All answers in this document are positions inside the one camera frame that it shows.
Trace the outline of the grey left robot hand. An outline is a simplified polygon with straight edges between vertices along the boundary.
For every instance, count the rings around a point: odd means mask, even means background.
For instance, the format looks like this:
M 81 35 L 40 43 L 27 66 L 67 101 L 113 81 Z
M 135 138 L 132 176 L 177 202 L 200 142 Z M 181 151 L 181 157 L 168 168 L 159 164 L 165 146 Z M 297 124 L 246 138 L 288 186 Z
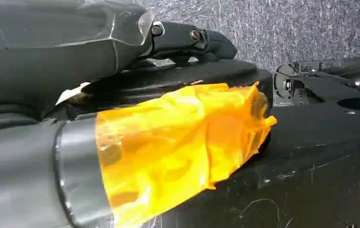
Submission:
M 203 49 L 174 47 L 177 53 L 211 58 L 170 67 L 141 68 L 141 59 L 161 45 L 150 29 L 153 14 L 131 0 L 0 0 L 0 228 L 72 228 L 94 225 L 104 217 L 101 176 L 80 185 L 69 215 L 55 167 L 59 137 L 67 115 L 53 111 L 63 91 L 84 81 L 105 92 L 115 89 L 115 107 L 134 104 L 168 91 L 175 79 L 200 76 L 212 82 L 246 86 L 254 80 L 272 98 L 272 76 L 254 64 L 233 59 L 233 44 L 205 30 Z

